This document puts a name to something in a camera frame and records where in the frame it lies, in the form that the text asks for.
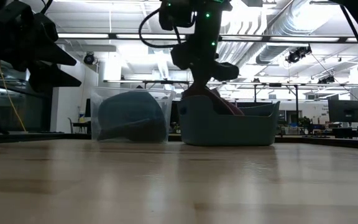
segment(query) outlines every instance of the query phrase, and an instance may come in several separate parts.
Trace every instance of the white wall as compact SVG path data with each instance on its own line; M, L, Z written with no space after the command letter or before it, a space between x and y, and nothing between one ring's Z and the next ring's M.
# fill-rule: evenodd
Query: white wall
M51 131L70 133L70 123L78 121L79 112L85 112L86 99L91 89L98 85L98 74L77 61L75 66L62 65L60 69L82 82L79 87L58 87L53 89Z

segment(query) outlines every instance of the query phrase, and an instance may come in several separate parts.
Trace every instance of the spotlight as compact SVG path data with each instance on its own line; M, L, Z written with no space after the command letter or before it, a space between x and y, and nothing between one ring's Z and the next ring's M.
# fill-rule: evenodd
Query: spotlight
M94 57L94 52L87 52L86 56L84 57L84 63L87 65L94 65L96 62L97 59Z
M290 51L289 56L285 59L288 63L297 63L301 59L305 58L306 55L311 54L311 47L298 47L296 50Z
M320 78L318 80L318 83L317 84L330 84L330 83L334 83L335 82L335 78L333 75L329 75L328 77L326 78Z

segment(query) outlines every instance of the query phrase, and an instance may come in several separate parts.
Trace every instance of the chair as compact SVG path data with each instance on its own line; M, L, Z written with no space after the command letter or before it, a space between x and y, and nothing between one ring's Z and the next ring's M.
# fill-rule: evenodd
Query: chair
M68 120L70 121L70 131L71 131L72 134L74 134L73 122L71 121L70 118L68 118Z
M269 146L274 143L280 102L242 110L244 116L219 115L207 96L178 104L182 141L195 146Z

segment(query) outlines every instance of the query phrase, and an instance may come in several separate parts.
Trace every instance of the computer monitor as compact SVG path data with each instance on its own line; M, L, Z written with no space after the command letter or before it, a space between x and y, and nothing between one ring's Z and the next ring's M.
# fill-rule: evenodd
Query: computer monitor
M91 117L91 99L86 99L85 118Z
M358 101L328 100L330 122L358 123Z

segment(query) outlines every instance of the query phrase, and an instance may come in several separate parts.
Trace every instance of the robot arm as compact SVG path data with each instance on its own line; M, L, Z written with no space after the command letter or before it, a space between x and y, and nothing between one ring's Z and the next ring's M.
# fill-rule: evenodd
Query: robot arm
M186 38L186 42L178 40L179 44L167 46L173 47L173 64L182 70L189 68L195 85L205 86L211 78L219 81L232 80L239 75L239 69L235 65L215 61L219 57L216 48L220 38L222 12L232 9L229 1L163 0L160 9L157 9L161 28L175 30L177 36L177 27L191 27L195 23L195 32Z

